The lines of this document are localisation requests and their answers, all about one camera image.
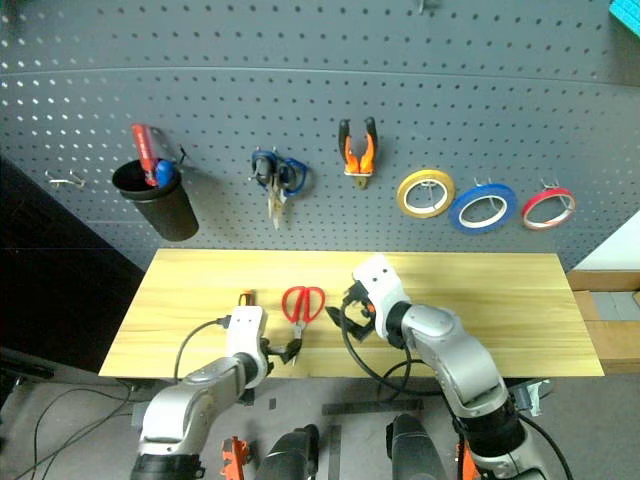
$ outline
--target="teal object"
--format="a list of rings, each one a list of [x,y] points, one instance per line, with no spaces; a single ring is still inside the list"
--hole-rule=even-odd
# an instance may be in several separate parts
[[[614,0],[609,13],[640,37],[640,0]]]

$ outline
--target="gray pegboard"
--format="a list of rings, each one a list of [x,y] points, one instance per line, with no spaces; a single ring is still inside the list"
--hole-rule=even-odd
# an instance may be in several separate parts
[[[170,244],[110,183],[135,158],[134,121],[189,154],[201,229],[180,247],[557,251],[570,268],[640,208],[640,42],[601,3],[17,5],[0,32],[0,152],[45,188],[46,169],[77,171],[84,190],[52,194],[143,268]],[[351,118],[360,142],[368,115],[381,150],[361,192],[336,132]],[[279,232],[247,182],[256,145],[312,168]],[[491,177],[520,205],[557,177],[578,211],[549,232],[514,218],[464,235],[446,214],[396,207],[421,168],[447,171],[458,194]]]

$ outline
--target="orange pliers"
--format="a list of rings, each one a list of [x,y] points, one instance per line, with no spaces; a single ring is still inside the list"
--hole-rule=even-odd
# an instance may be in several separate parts
[[[352,176],[356,186],[360,189],[367,188],[367,180],[373,175],[373,161],[378,150],[376,121],[373,117],[367,117],[364,123],[367,129],[367,149],[362,158],[358,158],[351,151],[349,120],[341,120],[338,129],[338,149],[344,159],[344,174]]]

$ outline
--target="wooden table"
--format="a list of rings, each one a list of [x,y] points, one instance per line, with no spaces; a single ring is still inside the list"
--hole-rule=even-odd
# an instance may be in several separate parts
[[[293,285],[324,289],[339,306],[365,252],[161,249],[147,271],[100,375],[170,377],[184,337],[231,312],[244,289],[269,313],[266,337],[284,345],[292,332],[280,311]],[[414,303],[453,309],[508,377],[602,375],[589,334],[554,254],[389,253]],[[372,333],[356,348],[378,372],[403,360]],[[199,332],[182,357],[184,375],[225,354],[225,330]],[[306,329],[295,367],[274,360],[274,377],[359,377],[365,373],[322,313]],[[416,367],[415,374],[430,374]]]

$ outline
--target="pen holder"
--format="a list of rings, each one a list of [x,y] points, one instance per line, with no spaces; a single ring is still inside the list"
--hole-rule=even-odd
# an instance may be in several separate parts
[[[180,242],[193,237],[198,231],[198,220],[182,188],[180,172],[176,169],[173,179],[162,188],[147,185],[144,177],[140,162],[135,160],[118,168],[111,181],[162,238]]]

